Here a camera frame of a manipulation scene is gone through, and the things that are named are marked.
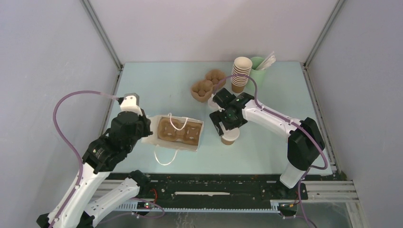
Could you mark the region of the white paper bag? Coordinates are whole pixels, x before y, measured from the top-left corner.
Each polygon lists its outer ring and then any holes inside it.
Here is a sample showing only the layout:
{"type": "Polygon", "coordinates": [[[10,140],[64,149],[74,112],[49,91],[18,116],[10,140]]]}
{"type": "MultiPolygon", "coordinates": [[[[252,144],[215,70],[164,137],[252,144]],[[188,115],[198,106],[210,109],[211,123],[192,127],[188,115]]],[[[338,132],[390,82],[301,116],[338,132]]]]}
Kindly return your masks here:
{"type": "Polygon", "coordinates": [[[170,165],[176,158],[178,151],[197,152],[204,129],[204,121],[190,117],[156,115],[149,117],[152,135],[144,137],[142,143],[154,145],[154,158],[162,166],[170,165]],[[157,148],[175,150],[175,154],[168,163],[161,163],[156,153],[157,148]]]}

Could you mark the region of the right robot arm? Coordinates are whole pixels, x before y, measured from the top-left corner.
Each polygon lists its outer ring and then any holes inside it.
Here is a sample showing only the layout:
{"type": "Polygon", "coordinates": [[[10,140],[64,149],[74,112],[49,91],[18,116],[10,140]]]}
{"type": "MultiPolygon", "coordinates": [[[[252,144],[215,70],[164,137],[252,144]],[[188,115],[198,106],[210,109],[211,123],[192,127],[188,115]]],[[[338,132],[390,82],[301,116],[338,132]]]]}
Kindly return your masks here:
{"type": "Polygon", "coordinates": [[[276,186],[277,194],[284,199],[296,191],[298,181],[312,168],[313,162],[321,156],[325,143],[315,120],[291,118],[266,107],[257,98],[242,92],[239,95],[222,88],[208,100],[214,109],[209,117],[219,136],[253,122],[284,137],[287,140],[287,160],[276,186]]]}

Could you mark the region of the brown paper coffee cup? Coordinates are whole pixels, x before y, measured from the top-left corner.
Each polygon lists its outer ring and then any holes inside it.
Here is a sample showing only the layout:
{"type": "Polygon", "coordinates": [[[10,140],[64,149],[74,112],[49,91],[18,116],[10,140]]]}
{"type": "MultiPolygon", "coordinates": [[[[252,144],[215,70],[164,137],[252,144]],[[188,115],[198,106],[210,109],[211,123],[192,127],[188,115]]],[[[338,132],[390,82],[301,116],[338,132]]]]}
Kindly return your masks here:
{"type": "Polygon", "coordinates": [[[221,137],[221,142],[224,145],[232,145],[232,144],[234,144],[235,141],[236,141],[236,138],[235,139],[227,139],[227,138],[221,137]]]}

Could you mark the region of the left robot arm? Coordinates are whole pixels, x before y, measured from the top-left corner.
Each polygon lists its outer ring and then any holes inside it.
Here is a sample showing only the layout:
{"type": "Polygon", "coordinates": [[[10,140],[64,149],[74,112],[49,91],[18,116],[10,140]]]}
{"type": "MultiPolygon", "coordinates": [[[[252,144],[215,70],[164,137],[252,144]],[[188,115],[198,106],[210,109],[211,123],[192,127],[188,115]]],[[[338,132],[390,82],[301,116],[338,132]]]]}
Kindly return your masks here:
{"type": "Polygon", "coordinates": [[[135,170],[118,187],[91,201],[100,184],[137,141],[152,135],[150,123],[141,108],[121,111],[111,121],[111,127],[89,144],[82,157],[83,172],[77,174],[61,202],[52,212],[40,215],[37,224],[41,228],[94,228],[125,200],[148,196],[150,180],[135,170]]]}

